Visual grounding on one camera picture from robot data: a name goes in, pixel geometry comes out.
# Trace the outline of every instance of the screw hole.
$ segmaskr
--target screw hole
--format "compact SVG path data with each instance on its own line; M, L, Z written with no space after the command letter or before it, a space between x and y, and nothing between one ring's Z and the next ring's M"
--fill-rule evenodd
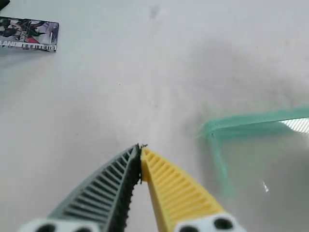
M53 224L45 224L39 227L35 232L55 232L56 226Z
M179 232L198 232L198 229L193 226L183 226Z
M82 227L82 228L77 229L74 232L91 232L91 229L89 229L87 227Z
M218 218L214 221L214 226L218 230L230 230L233 228L233 224L230 220L225 218Z

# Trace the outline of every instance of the barcode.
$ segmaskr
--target barcode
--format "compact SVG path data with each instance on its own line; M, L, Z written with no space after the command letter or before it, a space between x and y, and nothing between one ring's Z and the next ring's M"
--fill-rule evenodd
M54 45L44 45L44 44L36 44L36 43L23 43L22 48L25 49L40 49L40 50L53 50L56 51L56 46Z

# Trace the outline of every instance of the green plastic tray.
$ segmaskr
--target green plastic tray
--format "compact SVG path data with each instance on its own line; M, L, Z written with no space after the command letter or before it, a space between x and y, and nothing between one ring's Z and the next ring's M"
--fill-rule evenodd
M213 156L219 198L250 231L306 228L309 107L211 120L200 135Z

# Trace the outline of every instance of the white table surface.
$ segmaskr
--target white table surface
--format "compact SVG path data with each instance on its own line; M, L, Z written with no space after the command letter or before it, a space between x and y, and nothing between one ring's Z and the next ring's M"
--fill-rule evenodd
M308 7L12 0L1 16L56 21L60 31L55 54L0 50L1 230L46 216L134 143L149 144L216 194L197 129L210 116L309 99ZM157 231L146 184L136 187L129 216L126 231Z

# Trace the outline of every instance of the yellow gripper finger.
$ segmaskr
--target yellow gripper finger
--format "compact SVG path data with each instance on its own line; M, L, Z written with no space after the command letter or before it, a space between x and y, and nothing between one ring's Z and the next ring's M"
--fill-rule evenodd
M175 164L146 147L140 158L142 180L148 182L160 232L172 232L184 220L224 211L212 195Z

